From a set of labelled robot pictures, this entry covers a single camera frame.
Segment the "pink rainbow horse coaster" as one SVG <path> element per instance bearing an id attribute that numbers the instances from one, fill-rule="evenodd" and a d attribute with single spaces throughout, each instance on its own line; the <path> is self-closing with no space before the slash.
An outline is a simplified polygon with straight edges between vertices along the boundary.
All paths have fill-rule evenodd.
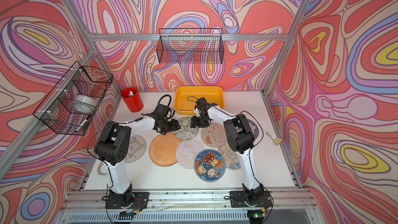
<path id="1" fill-rule="evenodd" d="M 204 144 L 196 139 L 182 141 L 176 149 L 177 163 L 186 169 L 194 168 L 196 156 L 204 149 Z"/>

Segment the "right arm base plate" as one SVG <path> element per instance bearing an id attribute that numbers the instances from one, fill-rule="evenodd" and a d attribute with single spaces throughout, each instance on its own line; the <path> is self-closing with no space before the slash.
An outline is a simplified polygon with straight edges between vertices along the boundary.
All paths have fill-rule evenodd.
<path id="1" fill-rule="evenodd" d="M 230 191 L 228 199 L 232 208 L 264 207 L 267 209 L 273 206 L 273 200 L 268 191 L 255 194 L 244 191 Z"/>

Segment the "purple space bunny coaster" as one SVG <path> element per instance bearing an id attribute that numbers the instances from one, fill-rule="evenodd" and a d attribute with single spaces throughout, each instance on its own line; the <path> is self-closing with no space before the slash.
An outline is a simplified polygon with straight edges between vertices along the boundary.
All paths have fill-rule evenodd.
<path id="1" fill-rule="evenodd" d="M 255 139 L 257 139 L 259 134 L 260 134 L 260 130 L 259 130 L 258 125 L 254 121 L 252 121 L 250 119 L 248 119 L 248 123 L 250 125 L 250 128 L 251 128 L 254 136 L 255 136 Z"/>

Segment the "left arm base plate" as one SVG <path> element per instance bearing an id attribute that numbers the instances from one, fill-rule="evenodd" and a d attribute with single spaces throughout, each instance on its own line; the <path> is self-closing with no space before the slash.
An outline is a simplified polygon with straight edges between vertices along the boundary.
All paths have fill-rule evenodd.
<path id="1" fill-rule="evenodd" d="M 147 208 L 149 192 L 126 192 L 117 194 L 111 190 L 105 200 L 106 209 L 133 209 L 142 210 Z"/>

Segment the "pink bunny coaster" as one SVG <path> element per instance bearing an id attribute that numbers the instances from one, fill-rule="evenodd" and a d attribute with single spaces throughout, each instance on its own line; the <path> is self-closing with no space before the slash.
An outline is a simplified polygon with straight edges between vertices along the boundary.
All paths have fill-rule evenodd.
<path id="1" fill-rule="evenodd" d="M 225 128 L 219 123 L 211 123 L 207 128 L 203 128 L 201 139 L 205 145 L 212 148 L 221 147 L 228 142 Z"/>

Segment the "green floral bear coaster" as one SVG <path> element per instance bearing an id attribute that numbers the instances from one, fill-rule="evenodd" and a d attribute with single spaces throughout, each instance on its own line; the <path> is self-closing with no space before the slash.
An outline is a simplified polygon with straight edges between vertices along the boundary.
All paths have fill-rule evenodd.
<path id="1" fill-rule="evenodd" d="M 191 117 L 182 117 L 179 118 L 177 121 L 180 125 L 180 129 L 177 131 L 173 131 L 173 134 L 177 139 L 187 141 L 196 137 L 199 132 L 199 128 L 191 127 Z"/>

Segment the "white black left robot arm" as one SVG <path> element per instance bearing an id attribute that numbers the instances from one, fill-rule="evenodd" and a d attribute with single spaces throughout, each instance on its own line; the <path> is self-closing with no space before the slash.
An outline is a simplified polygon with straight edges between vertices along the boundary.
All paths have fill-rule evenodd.
<path id="1" fill-rule="evenodd" d="M 97 157 L 108 168 L 113 193 L 123 195 L 131 187 L 125 168 L 125 157 L 129 150 L 130 138 L 145 131 L 155 130 L 161 135 L 180 129 L 174 119 L 175 110 L 158 104 L 149 114 L 126 123 L 110 121 L 102 130 L 94 147 Z"/>

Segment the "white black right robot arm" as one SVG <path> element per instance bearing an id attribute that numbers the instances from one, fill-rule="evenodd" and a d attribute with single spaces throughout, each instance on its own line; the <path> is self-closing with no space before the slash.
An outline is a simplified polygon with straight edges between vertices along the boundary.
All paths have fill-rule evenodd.
<path id="1" fill-rule="evenodd" d="M 208 103 L 204 97 L 197 99 L 191 126 L 207 128 L 212 121 L 224 125 L 228 145 L 237 154 L 243 174 L 243 191 L 252 197 L 263 194 L 264 186 L 257 178 L 252 153 L 256 137 L 247 117 L 243 113 L 236 115 L 228 113 L 216 103 Z"/>

